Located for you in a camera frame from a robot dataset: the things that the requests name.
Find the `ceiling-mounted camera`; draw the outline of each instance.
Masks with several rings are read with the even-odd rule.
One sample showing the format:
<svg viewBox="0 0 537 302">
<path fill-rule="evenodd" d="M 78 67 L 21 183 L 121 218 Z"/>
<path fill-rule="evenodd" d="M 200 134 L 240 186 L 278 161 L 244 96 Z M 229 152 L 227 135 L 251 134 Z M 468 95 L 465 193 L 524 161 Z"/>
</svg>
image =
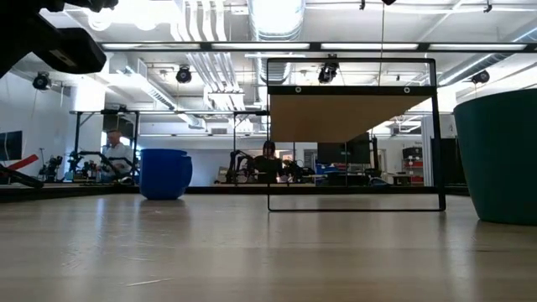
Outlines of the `ceiling-mounted camera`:
<svg viewBox="0 0 537 302">
<path fill-rule="evenodd" d="M 328 59 L 336 59 L 336 54 L 329 54 Z M 337 70 L 339 69 L 339 63 L 326 62 L 321 66 L 321 72 L 319 72 L 319 83 L 328 84 L 334 80 L 337 76 Z"/>
<path fill-rule="evenodd" d="M 49 73 L 40 71 L 37 76 L 34 78 L 32 83 L 35 89 L 40 91 L 47 91 L 52 87 L 52 81 L 49 78 Z"/>
<path fill-rule="evenodd" d="M 177 72 L 175 79 L 181 84 L 189 83 L 192 80 L 192 74 L 190 73 L 190 66 L 188 65 L 179 66 L 179 72 Z"/>
<path fill-rule="evenodd" d="M 474 84 L 477 84 L 477 83 L 487 83 L 488 81 L 490 81 L 490 74 L 486 71 L 486 70 L 483 70 L 481 71 L 480 73 L 474 75 L 470 81 L 472 81 L 472 83 Z"/>
</svg>

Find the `computer monitor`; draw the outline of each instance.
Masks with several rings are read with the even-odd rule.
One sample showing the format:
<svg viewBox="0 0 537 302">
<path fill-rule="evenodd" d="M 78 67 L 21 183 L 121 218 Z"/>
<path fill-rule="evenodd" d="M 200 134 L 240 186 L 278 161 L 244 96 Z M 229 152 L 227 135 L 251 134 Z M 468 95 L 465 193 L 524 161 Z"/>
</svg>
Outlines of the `computer monitor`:
<svg viewBox="0 0 537 302">
<path fill-rule="evenodd" d="M 23 132 L 0 133 L 0 160 L 23 159 Z"/>
<path fill-rule="evenodd" d="M 347 142 L 349 164 L 371 164 L 369 133 L 361 134 Z M 321 164 L 345 163 L 344 143 L 318 143 L 317 162 Z"/>
</svg>

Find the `person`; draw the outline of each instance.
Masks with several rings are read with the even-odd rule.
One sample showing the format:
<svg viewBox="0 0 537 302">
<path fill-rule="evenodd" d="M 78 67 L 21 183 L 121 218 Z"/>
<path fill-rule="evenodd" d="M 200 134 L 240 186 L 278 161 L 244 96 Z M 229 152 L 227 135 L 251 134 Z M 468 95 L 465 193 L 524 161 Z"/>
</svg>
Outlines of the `person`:
<svg viewBox="0 0 537 302">
<path fill-rule="evenodd" d="M 266 141 L 263 144 L 263 155 L 259 155 L 254 159 L 255 168 L 259 171 L 258 183 L 276 184 L 278 183 L 278 176 L 280 176 L 280 180 L 286 181 L 282 161 L 275 156 L 275 153 L 276 144 Z"/>
<path fill-rule="evenodd" d="M 104 153 L 108 159 L 110 158 L 125 158 L 131 163 L 133 162 L 133 149 L 121 143 L 120 138 L 122 133 L 119 130 L 111 130 L 107 132 L 108 150 Z M 116 159 L 110 161 L 112 165 L 119 171 L 122 177 L 129 176 L 131 166 L 125 160 Z M 103 170 L 101 175 L 102 182 L 112 182 L 116 175 L 114 171 L 108 167 L 108 171 Z"/>
</svg>

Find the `teal planter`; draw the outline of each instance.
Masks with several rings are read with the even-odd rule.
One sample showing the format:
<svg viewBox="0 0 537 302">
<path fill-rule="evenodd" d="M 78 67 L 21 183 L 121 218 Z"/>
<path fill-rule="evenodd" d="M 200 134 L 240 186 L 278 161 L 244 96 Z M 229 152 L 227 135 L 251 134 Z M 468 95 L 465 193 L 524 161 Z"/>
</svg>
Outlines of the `teal planter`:
<svg viewBox="0 0 537 302">
<path fill-rule="evenodd" d="M 479 218 L 537 225 L 537 89 L 464 102 L 455 120 Z"/>
</svg>

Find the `tan board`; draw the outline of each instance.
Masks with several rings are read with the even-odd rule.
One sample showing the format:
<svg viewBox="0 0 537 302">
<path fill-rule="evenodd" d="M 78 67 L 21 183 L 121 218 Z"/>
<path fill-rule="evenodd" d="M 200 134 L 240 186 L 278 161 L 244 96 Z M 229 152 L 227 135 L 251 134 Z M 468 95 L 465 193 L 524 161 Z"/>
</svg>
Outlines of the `tan board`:
<svg viewBox="0 0 537 302">
<path fill-rule="evenodd" d="M 275 142 L 343 143 L 428 96 L 270 96 Z"/>
</svg>

